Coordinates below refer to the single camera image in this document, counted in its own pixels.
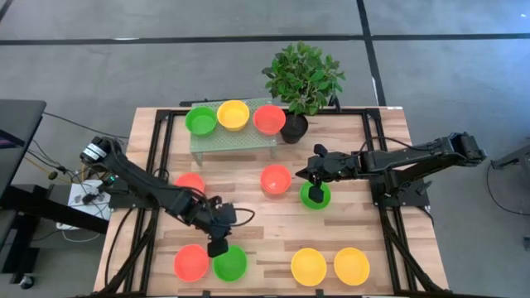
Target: cable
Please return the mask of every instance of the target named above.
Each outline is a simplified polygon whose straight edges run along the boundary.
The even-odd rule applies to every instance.
[[[425,206],[416,206],[418,209],[420,209],[421,211],[423,211],[424,214],[426,214],[429,219],[431,219],[432,221],[432,226],[434,227],[434,219],[432,218],[432,214],[426,209]]]
[[[27,157],[24,157],[24,159],[28,162],[30,162],[32,165],[36,166],[39,170],[41,171],[44,171],[46,174],[50,175],[51,172],[48,171],[47,169],[43,168],[42,166],[39,166],[36,162],[32,161],[31,159],[27,158]],[[72,184],[72,182],[68,181],[68,180],[65,180],[65,179],[62,179],[62,178],[56,178],[57,180],[61,180],[63,182],[66,182],[68,184]]]
[[[51,232],[51,233],[48,233],[47,235],[45,235],[45,236],[43,236],[43,237],[40,237],[40,238],[37,238],[37,239],[32,239],[32,240],[30,241],[30,243],[34,243],[34,242],[36,242],[36,241],[44,240],[44,239],[46,239],[46,238],[50,237],[51,235],[53,235],[53,234],[55,234],[55,233],[58,233],[58,232],[60,232],[60,230],[55,230],[55,231],[53,231],[53,232]],[[4,243],[3,246],[13,245],[14,243],[27,243],[27,241],[13,241],[13,242],[11,242],[11,243]]]
[[[45,115],[48,115],[48,116],[51,116],[51,117],[53,117],[53,118],[57,118],[57,119],[60,119],[60,120],[66,121],[66,122],[68,122],[68,123],[70,123],[70,124],[74,124],[75,126],[82,127],[82,128],[84,128],[84,129],[88,129],[88,130],[90,130],[90,131],[92,131],[92,132],[101,133],[101,134],[103,134],[103,135],[105,135],[105,136],[109,136],[109,137],[117,137],[117,138],[123,138],[123,139],[129,139],[129,137],[118,136],[118,135],[113,135],[112,133],[101,132],[101,131],[99,131],[99,130],[97,130],[97,129],[93,129],[93,128],[87,127],[87,126],[85,126],[85,125],[83,125],[83,124],[76,123],[76,122],[74,122],[74,121],[72,121],[72,120],[69,120],[69,119],[63,118],[63,117],[61,117],[61,116],[54,115],[54,114],[52,114],[52,113],[44,112],[44,114],[45,114]]]
[[[254,210],[251,210],[251,209],[246,209],[246,208],[234,208],[235,211],[246,211],[246,212],[249,212],[250,214],[250,218],[248,218],[247,220],[243,221],[242,223],[233,223],[233,224],[216,224],[216,226],[219,226],[219,227],[241,227],[241,226],[244,226],[245,224],[248,224],[250,223],[250,221],[252,221],[252,219],[254,218],[254,216],[256,216],[256,212]]]
[[[34,152],[34,153],[38,153],[38,154],[40,154],[42,157],[46,158],[48,161],[53,162],[53,163],[57,164],[58,166],[60,166],[60,163],[59,163],[59,162],[54,161],[53,158],[49,157],[49,156],[46,154],[46,152],[44,152],[44,150],[42,150],[41,145],[40,145],[37,141],[35,141],[35,140],[31,140],[31,141],[34,142],[35,145],[36,145],[36,147],[39,148],[39,150],[41,151],[41,153],[39,153],[39,152]]]
[[[108,267],[110,265],[110,257],[113,255],[114,245],[116,244],[116,240],[118,239],[119,232],[122,230],[122,226],[125,223],[125,220],[130,215],[130,213],[133,211],[133,209],[129,209],[127,213],[123,216],[122,221],[118,225],[118,229],[116,230],[116,234],[114,235],[113,243],[110,245],[110,250],[108,251],[107,256],[107,265],[105,266],[105,286],[108,286]]]
[[[407,143],[405,142],[401,142],[399,141],[398,139],[395,139],[393,137],[371,137],[370,139],[364,141],[363,145],[360,147],[359,151],[354,155],[354,156],[359,156],[361,154],[361,151],[364,149],[364,147],[366,146],[366,144],[368,144],[368,141],[371,141],[373,139],[385,139],[385,140],[389,140],[389,141],[392,141],[392,142],[396,142],[397,144],[400,144],[400,145],[403,145],[411,150],[416,150],[416,151],[430,151],[438,146],[440,146],[440,144],[434,146],[433,148],[422,148],[422,147],[416,147],[416,146],[412,146],[412,145],[408,145]]]
[[[495,199],[493,193],[491,192],[491,188],[489,188],[489,169],[491,169],[492,165],[491,163],[489,164],[488,166],[488,170],[486,170],[486,187],[488,188],[488,193],[489,193],[489,197],[491,198],[491,200],[499,207],[501,208],[502,210],[506,211],[506,212],[509,212],[511,214],[517,214],[517,215],[525,215],[525,216],[528,216],[530,215],[530,213],[524,213],[524,212],[517,212],[517,211],[513,211],[513,210],[510,210],[510,209],[506,209],[504,208],[501,204],[499,204],[499,202],[497,202],[497,200]]]

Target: black pot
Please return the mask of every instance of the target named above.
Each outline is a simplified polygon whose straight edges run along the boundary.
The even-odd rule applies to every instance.
[[[280,130],[282,139],[287,144],[296,144],[306,134],[309,123],[304,115],[288,113],[285,125]]]

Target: gray floor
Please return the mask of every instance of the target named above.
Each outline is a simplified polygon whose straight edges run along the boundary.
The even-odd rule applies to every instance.
[[[530,31],[527,1],[365,2],[373,34]],[[15,0],[0,23],[0,39],[309,33],[360,34],[355,1]],[[259,72],[285,44],[3,46],[0,98],[44,99],[50,113],[128,134],[136,107],[266,96],[266,78]],[[343,105],[376,104],[362,41],[311,44],[322,46],[346,70]],[[377,41],[374,46],[387,103],[405,108],[415,143],[467,131],[493,158],[530,143],[530,40]],[[36,140],[54,158],[77,167],[77,156],[93,135],[45,118]],[[525,297],[530,252],[522,238],[530,235],[530,218],[494,205],[485,189],[486,166],[451,168],[431,177],[428,192],[446,275],[456,292]],[[490,178],[502,204],[530,212],[530,189],[517,167],[494,171]],[[16,182],[47,183],[26,163]],[[51,223],[43,223],[37,237],[51,229]],[[0,297],[88,293],[102,239],[89,244],[61,239],[56,234],[38,243],[45,248],[36,267],[38,286],[20,291],[0,276],[7,289]]]

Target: bowl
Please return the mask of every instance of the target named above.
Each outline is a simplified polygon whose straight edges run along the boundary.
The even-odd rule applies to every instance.
[[[291,186],[291,172],[282,165],[270,165],[262,171],[260,183],[269,194],[279,195]]]
[[[325,277],[327,266],[322,254],[313,248],[303,248],[291,259],[291,273],[303,286],[316,286]]]
[[[237,281],[246,271],[247,255],[237,245],[230,245],[227,252],[214,257],[214,273],[221,281]]]
[[[341,249],[333,261],[337,277],[348,286],[360,286],[370,274],[370,263],[357,248]]]
[[[185,282],[198,281],[208,271],[208,253],[198,244],[184,246],[175,256],[173,269],[178,278]]]
[[[248,122],[249,115],[247,104],[241,100],[226,101],[217,110],[219,123],[231,132],[242,130]]]
[[[204,194],[205,192],[205,182],[202,180],[202,177],[196,173],[185,173],[181,175],[177,180],[175,180],[176,186],[192,187],[197,190],[200,190]]]
[[[300,188],[301,202],[309,209],[320,210],[320,209],[325,208],[331,201],[330,187],[326,183],[322,182],[320,189],[324,191],[324,200],[322,201],[322,203],[316,203],[312,199],[309,198],[309,189],[312,186],[313,184],[309,181],[306,181],[306,183],[301,185],[301,188]]]
[[[215,112],[208,107],[197,107],[191,109],[185,116],[185,126],[188,130],[199,137],[209,136],[215,130],[217,117]]]
[[[254,126],[264,135],[273,136],[285,125],[285,113],[275,105],[264,105],[254,112]]]

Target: wooden tabletop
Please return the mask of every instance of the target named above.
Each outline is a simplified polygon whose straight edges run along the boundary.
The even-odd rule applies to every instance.
[[[132,124],[127,156],[144,168],[156,110],[137,109]],[[387,137],[411,142],[402,109],[381,108],[381,116]],[[205,180],[205,192],[209,197],[220,195],[225,202],[232,202],[236,207],[256,211],[256,217],[251,223],[233,228],[234,234],[228,237],[230,244],[238,244],[247,253],[248,270],[243,278],[234,283],[219,280],[212,272],[211,266],[206,276],[197,282],[180,281],[173,272],[173,258],[179,249],[187,244],[198,243],[205,248],[206,235],[186,227],[161,211],[148,295],[201,295],[203,290],[211,291],[212,295],[314,295],[316,288],[323,289],[329,295],[393,292],[379,214],[372,205],[368,181],[330,183],[330,205],[324,210],[311,212],[301,204],[298,194],[304,180],[294,175],[306,166],[307,158],[313,155],[312,149],[316,143],[325,145],[329,151],[358,150],[365,140],[361,117],[314,116],[308,120],[309,131],[296,145],[287,145],[278,137],[275,160],[271,159],[267,149],[205,153],[204,164],[199,167],[190,154],[190,134],[184,125],[184,118],[176,118],[168,160],[170,181],[185,172],[197,172]],[[371,125],[372,134],[375,136],[374,124]],[[164,131],[162,125],[160,144]],[[389,150],[399,147],[396,143],[388,142]],[[160,160],[161,145],[158,148],[155,168]],[[273,163],[286,166],[292,175],[289,191],[274,198],[265,195],[259,183],[262,169]],[[110,219],[94,285],[95,291],[104,286],[108,250],[125,212],[116,211]],[[447,288],[431,220],[413,207],[402,208],[402,213],[412,255],[435,283]],[[246,218],[246,214],[238,214],[239,220]],[[148,219],[149,216],[146,216],[144,226],[147,225]],[[118,271],[129,254],[135,220],[136,211],[133,211],[118,235],[117,247],[110,263],[110,277]],[[335,275],[333,259],[340,249],[346,247],[362,250],[369,259],[370,275],[362,286],[347,286]],[[314,248],[325,257],[327,274],[317,287],[302,286],[292,277],[291,258],[301,248]],[[396,256],[402,287],[407,288],[402,259],[397,251]],[[139,260],[133,289],[139,288],[143,256],[140,256]]]

